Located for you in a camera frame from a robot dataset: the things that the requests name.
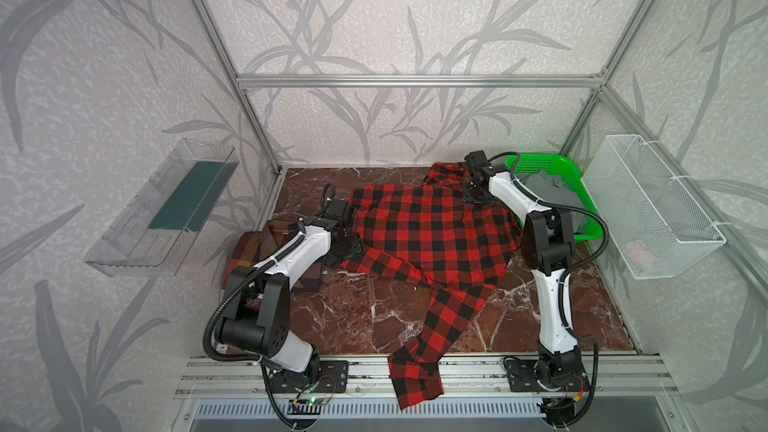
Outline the red black plaid shirt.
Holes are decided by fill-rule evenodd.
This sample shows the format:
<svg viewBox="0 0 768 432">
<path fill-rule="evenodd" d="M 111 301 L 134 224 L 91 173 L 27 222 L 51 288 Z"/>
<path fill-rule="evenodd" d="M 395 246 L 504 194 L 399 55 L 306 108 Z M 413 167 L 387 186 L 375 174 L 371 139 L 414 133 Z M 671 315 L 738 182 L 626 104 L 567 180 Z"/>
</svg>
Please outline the red black plaid shirt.
<svg viewBox="0 0 768 432">
<path fill-rule="evenodd" d="M 422 330 L 388 358 L 402 410 L 443 394 L 440 359 L 483 310 L 522 243 L 506 207 L 464 201 L 468 180 L 466 166 L 435 163 L 419 186 L 366 186 L 349 200 L 362 251 L 343 268 L 431 292 Z"/>
</svg>

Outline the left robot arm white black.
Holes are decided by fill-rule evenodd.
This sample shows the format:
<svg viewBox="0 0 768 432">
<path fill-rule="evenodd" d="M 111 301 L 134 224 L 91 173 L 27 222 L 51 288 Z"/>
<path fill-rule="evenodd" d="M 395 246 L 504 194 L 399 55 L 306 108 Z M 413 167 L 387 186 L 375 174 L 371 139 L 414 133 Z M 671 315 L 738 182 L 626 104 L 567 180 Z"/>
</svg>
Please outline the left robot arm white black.
<svg viewBox="0 0 768 432">
<path fill-rule="evenodd" d="M 328 199 L 318 214 L 298 223 L 297 234 L 277 252 L 232 272 L 204 329 L 206 355 L 220 362 L 257 361 L 313 381 L 319 357 L 290 330 L 290 291 L 317 261 L 339 267 L 362 256 L 353 215 L 348 202 Z"/>
</svg>

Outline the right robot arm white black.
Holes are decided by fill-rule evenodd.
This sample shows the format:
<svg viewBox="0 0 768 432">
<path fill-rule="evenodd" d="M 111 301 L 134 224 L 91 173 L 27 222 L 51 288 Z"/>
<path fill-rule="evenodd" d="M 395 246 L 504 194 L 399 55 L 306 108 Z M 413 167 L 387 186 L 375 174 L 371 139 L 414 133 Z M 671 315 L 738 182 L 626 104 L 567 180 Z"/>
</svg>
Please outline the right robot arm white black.
<svg viewBox="0 0 768 432">
<path fill-rule="evenodd" d="M 469 179 L 463 199 L 477 205 L 501 202 L 523 222 L 522 256 L 532 270 L 540 308 L 534 374 L 543 388 L 557 390 L 582 365 L 566 297 L 575 252 L 571 211 L 529 189 L 512 169 L 492 164 L 483 151 L 469 153 L 465 161 Z"/>
</svg>

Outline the grey shirt in basket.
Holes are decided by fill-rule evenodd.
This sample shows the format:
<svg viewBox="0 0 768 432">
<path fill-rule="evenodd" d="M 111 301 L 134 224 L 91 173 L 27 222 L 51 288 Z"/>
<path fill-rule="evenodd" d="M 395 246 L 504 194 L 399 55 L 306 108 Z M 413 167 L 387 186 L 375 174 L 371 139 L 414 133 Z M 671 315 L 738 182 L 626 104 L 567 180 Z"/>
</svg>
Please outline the grey shirt in basket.
<svg viewBox="0 0 768 432">
<path fill-rule="evenodd" d="M 561 176 L 539 171 L 519 174 L 518 178 L 528 190 L 545 202 L 584 208 L 583 201 L 565 184 Z"/>
</svg>

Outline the folded multicolour plaid shirt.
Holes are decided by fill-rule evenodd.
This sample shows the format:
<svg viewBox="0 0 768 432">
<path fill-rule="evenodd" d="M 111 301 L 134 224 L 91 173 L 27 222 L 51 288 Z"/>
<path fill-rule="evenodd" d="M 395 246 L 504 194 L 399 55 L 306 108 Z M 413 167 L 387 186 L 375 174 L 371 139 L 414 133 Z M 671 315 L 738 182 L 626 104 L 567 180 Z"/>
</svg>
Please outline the folded multicolour plaid shirt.
<svg viewBox="0 0 768 432">
<path fill-rule="evenodd" d="M 243 234 L 227 262 L 221 288 L 225 289 L 231 273 L 238 267 L 253 266 L 272 255 L 296 234 L 298 226 L 283 220 L 270 220 L 260 231 Z M 316 261 L 293 286 L 295 293 L 317 292 L 321 285 L 322 266 Z"/>
</svg>

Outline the green plastic basket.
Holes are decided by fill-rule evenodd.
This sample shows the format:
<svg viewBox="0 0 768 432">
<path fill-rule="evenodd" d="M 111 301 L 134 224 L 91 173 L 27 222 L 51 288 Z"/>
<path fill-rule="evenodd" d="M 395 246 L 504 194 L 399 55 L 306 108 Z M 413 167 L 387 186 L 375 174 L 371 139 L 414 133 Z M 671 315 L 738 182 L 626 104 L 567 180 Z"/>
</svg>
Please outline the green plastic basket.
<svg viewBox="0 0 768 432">
<path fill-rule="evenodd" d="M 604 228 L 596 219 L 597 207 L 583 183 L 583 174 L 570 159 L 560 155 L 523 153 L 515 157 L 510 156 L 505 160 L 504 165 L 510 170 L 513 190 L 525 203 L 523 214 L 533 210 L 551 209 L 565 213 L 571 219 L 571 229 L 576 243 L 600 240 L 605 237 Z M 539 171 L 561 176 L 565 184 L 583 201 L 584 208 L 545 202 L 528 190 L 518 178 L 519 174 Z"/>
</svg>

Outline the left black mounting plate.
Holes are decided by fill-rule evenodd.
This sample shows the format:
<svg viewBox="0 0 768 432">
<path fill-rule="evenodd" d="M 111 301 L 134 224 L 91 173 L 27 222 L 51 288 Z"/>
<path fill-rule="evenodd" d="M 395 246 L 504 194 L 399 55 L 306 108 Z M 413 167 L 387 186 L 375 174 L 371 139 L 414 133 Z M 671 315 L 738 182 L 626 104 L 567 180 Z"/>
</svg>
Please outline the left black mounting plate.
<svg viewBox="0 0 768 432">
<path fill-rule="evenodd" d="M 350 363 L 345 360 L 321 359 L 311 362 L 305 372 L 280 370 L 267 375 L 273 393 L 298 393 L 310 388 L 312 392 L 343 393 L 347 388 Z"/>
</svg>

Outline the black mounting plate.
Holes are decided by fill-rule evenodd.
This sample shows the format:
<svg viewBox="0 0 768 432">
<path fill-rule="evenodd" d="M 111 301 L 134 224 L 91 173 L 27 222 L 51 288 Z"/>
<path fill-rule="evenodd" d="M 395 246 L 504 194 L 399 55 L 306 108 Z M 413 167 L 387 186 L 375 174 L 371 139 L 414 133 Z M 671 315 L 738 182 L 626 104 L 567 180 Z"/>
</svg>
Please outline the black mounting plate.
<svg viewBox="0 0 768 432">
<path fill-rule="evenodd" d="M 312 392 L 343 393 L 347 388 L 350 363 L 345 360 L 321 359 L 311 362 L 305 372 L 280 370 L 267 375 L 273 393 L 298 393 L 310 388 Z"/>
<path fill-rule="evenodd" d="M 580 360 L 565 364 L 506 356 L 502 360 L 509 388 L 518 393 L 585 393 L 591 382 Z"/>
</svg>

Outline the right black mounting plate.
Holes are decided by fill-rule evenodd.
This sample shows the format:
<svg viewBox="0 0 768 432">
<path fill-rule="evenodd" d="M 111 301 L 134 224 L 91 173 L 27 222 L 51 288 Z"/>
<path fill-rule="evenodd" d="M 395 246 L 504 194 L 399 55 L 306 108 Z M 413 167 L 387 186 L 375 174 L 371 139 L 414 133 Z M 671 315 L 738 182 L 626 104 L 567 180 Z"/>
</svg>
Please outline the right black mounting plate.
<svg viewBox="0 0 768 432">
<path fill-rule="evenodd" d="M 580 360 L 565 364 L 506 356 L 502 360 L 509 388 L 518 393 L 585 393 L 591 382 Z"/>
</svg>

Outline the aluminium frame crossbar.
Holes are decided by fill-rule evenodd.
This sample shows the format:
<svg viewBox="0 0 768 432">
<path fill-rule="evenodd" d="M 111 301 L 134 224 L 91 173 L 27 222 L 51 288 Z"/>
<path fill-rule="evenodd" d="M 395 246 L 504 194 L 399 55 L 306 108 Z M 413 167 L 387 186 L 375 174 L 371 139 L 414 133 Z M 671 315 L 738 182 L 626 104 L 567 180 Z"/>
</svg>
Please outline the aluminium frame crossbar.
<svg viewBox="0 0 768 432">
<path fill-rule="evenodd" d="M 403 75 L 243 74 L 242 89 L 260 88 L 597 88 L 602 78 L 584 74 Z"/>
</svg>

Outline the clear plastic wall tray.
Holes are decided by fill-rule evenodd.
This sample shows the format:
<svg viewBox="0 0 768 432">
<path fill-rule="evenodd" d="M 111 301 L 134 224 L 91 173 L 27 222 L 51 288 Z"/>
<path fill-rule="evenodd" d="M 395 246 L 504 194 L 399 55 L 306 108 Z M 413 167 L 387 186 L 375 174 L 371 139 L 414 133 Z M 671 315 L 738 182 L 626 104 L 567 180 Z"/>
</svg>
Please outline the clear plastic wall tray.
<svg viewBox="0 0 768 432">
<path fill-rule="evenodd" d="M 180 140 L 84 262 L 108 277 L 174 276 L 238 165 L 233 146 Z"/>
</svg>

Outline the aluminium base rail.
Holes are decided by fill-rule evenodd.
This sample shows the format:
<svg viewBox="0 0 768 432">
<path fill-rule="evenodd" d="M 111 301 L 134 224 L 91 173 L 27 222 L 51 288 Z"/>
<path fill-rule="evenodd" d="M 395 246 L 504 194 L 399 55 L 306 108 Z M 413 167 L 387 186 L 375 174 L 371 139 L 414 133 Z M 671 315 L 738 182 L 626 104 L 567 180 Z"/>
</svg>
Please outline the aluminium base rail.
<svg viewBox="0 0 768 432">
<path fill-rule="evenodd" d="M 384 355 L 346 356 L 348 373 L 336 384 L 338 398 L 392 398 L 394 389 Z M 511 395 L 503 356 L 491 353 L 447 354 L 439 365 L 445 398 Z M 176 394 L 199 398 L 261 398 L 265 395 L 260 367 L 246 362 L 222 363 L 191 359 Z M 678 396 L 680 392 L 658 356 L 602 353 L 595 386 L 597 397 Z"/>
</svg>

